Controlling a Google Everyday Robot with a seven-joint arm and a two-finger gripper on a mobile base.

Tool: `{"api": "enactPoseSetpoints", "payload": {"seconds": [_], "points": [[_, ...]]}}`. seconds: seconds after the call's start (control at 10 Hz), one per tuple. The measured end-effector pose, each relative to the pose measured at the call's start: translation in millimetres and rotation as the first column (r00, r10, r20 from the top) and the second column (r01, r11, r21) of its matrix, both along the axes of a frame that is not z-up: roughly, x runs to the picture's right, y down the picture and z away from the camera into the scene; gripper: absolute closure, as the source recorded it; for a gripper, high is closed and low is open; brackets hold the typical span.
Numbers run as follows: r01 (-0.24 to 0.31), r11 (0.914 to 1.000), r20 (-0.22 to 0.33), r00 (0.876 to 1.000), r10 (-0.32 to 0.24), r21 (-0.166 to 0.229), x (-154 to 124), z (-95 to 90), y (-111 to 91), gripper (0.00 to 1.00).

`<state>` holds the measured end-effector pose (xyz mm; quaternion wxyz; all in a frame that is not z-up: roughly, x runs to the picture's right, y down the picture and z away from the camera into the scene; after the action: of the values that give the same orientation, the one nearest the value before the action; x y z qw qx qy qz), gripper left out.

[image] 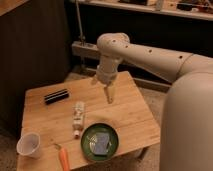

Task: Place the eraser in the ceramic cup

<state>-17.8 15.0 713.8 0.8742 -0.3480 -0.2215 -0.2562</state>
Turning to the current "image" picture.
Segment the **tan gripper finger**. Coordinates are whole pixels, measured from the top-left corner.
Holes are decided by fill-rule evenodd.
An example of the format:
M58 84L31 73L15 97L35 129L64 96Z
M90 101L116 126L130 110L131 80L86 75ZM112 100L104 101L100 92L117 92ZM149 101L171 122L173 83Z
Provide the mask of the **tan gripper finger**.
M97 84L97 82L98 82L98 79L97 79L96 76L94 76L94 77L92 78L91 84L92 84L92 85L95 85L95 84Z
M108 103L112 103L114 100L114 86L113 85L106 86L105 93L107 96Z

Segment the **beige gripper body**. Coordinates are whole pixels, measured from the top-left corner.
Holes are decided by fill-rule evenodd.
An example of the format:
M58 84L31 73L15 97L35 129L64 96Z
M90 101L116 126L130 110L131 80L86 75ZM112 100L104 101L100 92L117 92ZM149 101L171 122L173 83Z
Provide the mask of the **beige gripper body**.
M102 56L96 70L97 79L105 85L110 85L116 79L118 65L118 59Z

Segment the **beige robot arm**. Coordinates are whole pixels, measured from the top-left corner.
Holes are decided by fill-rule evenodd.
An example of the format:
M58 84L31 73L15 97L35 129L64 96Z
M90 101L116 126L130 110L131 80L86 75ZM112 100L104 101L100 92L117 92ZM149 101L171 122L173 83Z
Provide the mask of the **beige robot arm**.
M132 44L124 33L98 37L96 78L110 86L132 63L170 82L163 107L159 171L213 171L213 58Z

